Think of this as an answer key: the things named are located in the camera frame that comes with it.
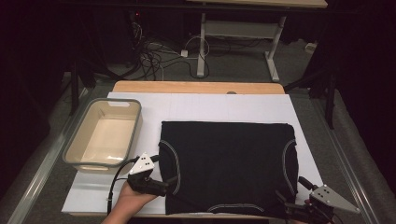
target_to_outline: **wooden board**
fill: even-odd
[[[160,93],[285,94],[277,83],[119,81],[113,91]]]

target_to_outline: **folded shirt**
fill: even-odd
[[[298,161],[293,127],[283,123],[163,121],[166,214],[231,213],[286,218],[278,190],[290,203],[297,194]]]

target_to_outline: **human hand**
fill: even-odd
[[[156,197],[156,195],[142,194],[133,191],[128,182],[125,181],[114,208],[102,224],[127,223],[146,203],[151,202]]]

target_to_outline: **plastic tub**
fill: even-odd
[[[65,148],[64,162],[83,173],[115,174],[134,155],[142,122],[136,100],[91,101]]]

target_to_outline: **desk leg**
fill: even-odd
[[[197,64],[197,76],[203,77],[205,74],[205,22],[206,14],[202,13],[201,18],[201,41],[199,47],[198,64]]]
[[[276,71],[275,63],[274,63],[274,54],[275,54],[277,43],[279,42],[280,35],[282,34],[283,26],[285,25],[285,20],[286,20],[286,17],[280,18],[278,27],[276,29],[276,34],[273,39],[271,51],[269,51],[269,52],[265,51],[265,60],[267,61],[267,64],[268,64],[268,69],[269,69],[269,72],[271,75],[271,79],[274,82],[279,81],[279,76],[277,75],[277,71]]]
[[[77,69],[77,63],[74,63],[72,66],[72,76],[71,76],[71,91],[72,91],[72,108],[70,111],[70,115],[73,115],[79,104],[79,99],[78,99],[78,69]]]

